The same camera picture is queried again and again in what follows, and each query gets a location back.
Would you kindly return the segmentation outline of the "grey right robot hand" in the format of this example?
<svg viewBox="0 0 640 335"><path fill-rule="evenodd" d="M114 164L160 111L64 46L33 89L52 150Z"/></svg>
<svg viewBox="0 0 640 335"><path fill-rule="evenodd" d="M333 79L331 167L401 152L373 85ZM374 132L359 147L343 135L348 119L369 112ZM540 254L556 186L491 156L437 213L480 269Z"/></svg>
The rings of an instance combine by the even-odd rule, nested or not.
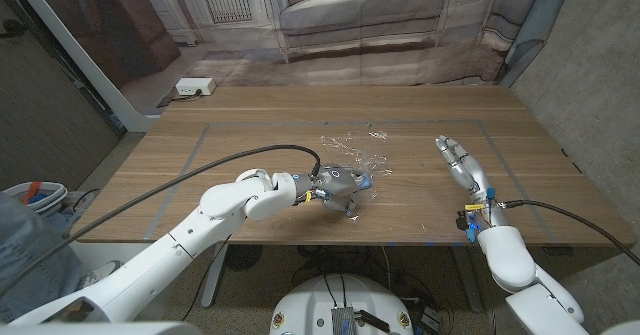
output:
<svg viewBox="0 0 640 335"><path fill-rule="evenodd" d="M482 204L481 223L487 227L506 226L508 221L497 201L489 197L493 188L480 163L457 141L440 135L435 139L436 147L449 167L453 179L468 192L470 203Z"/></svg>

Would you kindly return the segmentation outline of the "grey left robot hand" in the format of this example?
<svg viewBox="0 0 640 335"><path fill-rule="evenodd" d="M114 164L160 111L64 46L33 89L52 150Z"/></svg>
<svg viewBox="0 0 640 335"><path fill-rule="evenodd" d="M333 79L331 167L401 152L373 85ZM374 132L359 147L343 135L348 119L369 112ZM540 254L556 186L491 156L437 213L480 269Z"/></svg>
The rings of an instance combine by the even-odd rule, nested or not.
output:
<svg viewBox="0 0 640 335"><path fill-rule="evenodd" d="M296 187L295 203L319 200L328 210L356 216L361 191L373 185L371 176L352 167L323 165L317 175L293 175Z"/></svg>

